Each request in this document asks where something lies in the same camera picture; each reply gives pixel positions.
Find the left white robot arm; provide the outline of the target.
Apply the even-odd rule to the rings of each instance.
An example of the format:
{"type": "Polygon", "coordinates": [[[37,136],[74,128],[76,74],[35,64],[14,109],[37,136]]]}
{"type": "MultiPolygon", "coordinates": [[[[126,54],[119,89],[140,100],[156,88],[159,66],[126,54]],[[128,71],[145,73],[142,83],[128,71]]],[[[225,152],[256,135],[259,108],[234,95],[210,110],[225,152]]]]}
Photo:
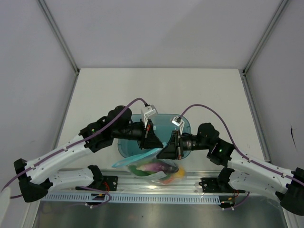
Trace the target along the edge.
{"type": "Polygon", "coordinates": [[[136,141],[140,149],[163,148],[164,143],[156,136],[152,116],[156,108],[146,105],[141,118],[133,122],[130,108],[120,105],[106,116],[80,130],[68,143],[37,159],[18,159],[14,168],[19,188],[25,202],[34,202],[49,192],[67,188],[77,190],[103,190],[104,176],[96,165],[77,171],[61,171],[66,165],[109,147],[114,139],[136,141]]]}

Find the yellow round fruit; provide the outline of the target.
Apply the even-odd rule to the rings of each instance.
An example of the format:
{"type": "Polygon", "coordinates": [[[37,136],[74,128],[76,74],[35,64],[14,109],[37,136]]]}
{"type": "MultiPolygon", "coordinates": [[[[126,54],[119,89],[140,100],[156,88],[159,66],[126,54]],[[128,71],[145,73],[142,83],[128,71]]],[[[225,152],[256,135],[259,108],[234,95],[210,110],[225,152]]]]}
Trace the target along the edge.
{"type": "Polygon", "coordinates": [[[183,178],[183,177],[185,177],[186,172],[182,167],[180,167],[179,170],[175,174],[178,178],[183,178]]]}

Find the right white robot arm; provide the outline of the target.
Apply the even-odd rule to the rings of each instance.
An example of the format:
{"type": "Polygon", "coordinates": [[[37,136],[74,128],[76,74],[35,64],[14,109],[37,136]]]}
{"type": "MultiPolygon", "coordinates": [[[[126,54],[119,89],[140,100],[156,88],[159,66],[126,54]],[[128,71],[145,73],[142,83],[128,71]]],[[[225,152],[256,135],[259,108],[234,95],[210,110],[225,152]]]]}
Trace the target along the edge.
{"type": "Polygon", "coordinates": [[[208,150],[207,158],[223,166],[217,177],[221,191],[243,190],[276,200],[287,211],[304,214],[304,170],[275,166],[259,160],[219,137],[212,124],[202,123],[196,135],[172,131],[159,159],[180,160],[184,151],[208,150]]]}

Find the clear zip top bag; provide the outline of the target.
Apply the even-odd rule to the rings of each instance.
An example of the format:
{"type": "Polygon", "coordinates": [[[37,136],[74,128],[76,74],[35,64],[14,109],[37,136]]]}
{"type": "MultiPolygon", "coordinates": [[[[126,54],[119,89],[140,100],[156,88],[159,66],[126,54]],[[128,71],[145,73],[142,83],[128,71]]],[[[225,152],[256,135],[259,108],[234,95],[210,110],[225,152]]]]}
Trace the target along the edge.
{"type": "Polygon", "coordinates": [[[133,176],[148,182],[169,185],[186,178],[185,169],[173,160],[159,159],[160,149],[124,158],[112,165],[116,169],[125,169],[133,176]]]}

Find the purple eggplant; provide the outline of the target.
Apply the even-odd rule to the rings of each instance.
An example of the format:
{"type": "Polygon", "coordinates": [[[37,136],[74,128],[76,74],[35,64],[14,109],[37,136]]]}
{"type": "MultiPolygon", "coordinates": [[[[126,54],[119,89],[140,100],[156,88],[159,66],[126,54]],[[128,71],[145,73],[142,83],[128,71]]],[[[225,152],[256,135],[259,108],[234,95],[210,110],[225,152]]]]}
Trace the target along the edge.
{"type": "Polygon", "coordinates": [[[142,171],[151,171],[151,172],[166,172],[166,173],[175,173],[178,170],[178,167],[169,165],[167,163],[148,163],[137,167],[138,170],[142,171]]]}

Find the dark green chili pepper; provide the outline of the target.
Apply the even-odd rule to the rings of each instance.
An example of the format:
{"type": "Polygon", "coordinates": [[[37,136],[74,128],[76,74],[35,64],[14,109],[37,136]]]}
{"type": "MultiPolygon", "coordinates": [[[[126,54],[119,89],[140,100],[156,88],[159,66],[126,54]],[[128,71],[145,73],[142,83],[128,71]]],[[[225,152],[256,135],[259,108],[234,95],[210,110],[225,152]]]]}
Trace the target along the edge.
{"type": "Polygon", "coordinates": [[[139,177],[145,177],[145,176],[149,176],[149,175],[152,175],[155,173],[155,172],[151,172],[151,171],[138,170],[136,168],[136,166],[134,166],[134,165],[129,166],[128,170],[135,176],[139,176],[139,177]]]}

